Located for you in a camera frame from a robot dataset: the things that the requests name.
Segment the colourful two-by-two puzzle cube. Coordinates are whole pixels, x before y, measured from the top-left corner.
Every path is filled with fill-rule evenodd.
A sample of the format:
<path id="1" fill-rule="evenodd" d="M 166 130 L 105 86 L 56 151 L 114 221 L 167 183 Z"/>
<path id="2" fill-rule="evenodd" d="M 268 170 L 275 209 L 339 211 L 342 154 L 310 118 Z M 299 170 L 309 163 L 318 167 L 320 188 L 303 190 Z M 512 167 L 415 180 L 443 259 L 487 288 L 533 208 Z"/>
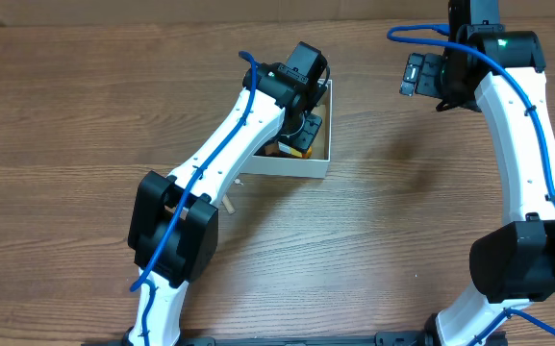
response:
<path id="1" fill-rule="evenodd" d="M 308 159 L 312 155 L 313 149 L 309 148 L 306 152 L 299 151 L 279 141 L 268 143 L 264 147 L 264 155 L 272 157 Z"/>

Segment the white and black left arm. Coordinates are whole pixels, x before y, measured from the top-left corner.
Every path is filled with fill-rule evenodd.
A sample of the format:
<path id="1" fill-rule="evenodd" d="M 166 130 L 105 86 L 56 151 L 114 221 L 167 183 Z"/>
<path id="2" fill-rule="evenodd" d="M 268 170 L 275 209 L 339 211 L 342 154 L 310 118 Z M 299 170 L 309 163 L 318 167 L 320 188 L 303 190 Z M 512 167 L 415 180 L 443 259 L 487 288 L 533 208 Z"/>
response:
<path id="1" fill-rule="evenodd" d="M 139 269 L 135 325 L 126 345 L 174 345 L 188 286 L 214 255 L 218 207 L 256 157 L 305 160 L 322 125 L 313 113 L 328 88 L 325 62 L 251 64 L 235 106 L 188 160 L 140 181 L 127 237 Z"/>

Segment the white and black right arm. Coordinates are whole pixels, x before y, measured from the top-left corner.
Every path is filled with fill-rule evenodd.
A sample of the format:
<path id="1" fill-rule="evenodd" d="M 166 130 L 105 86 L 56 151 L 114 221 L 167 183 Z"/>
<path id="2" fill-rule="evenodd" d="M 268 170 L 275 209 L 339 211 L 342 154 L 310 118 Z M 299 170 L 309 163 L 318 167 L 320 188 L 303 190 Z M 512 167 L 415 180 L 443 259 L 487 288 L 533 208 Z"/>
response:
<path id="1" fill-rule="evenodd" d="M 470 284 L 425 331 L 434 345 L 502 345 L 499 327 L 555 294 L 555 139 L 546 106 L 546 61 L 532 32 L 498 24 L 435 26 L 441 53 L 412 54 L 404 95 L 438 110 L 481 112 L 502 187 L 501 227 L 469 251 Z"/>

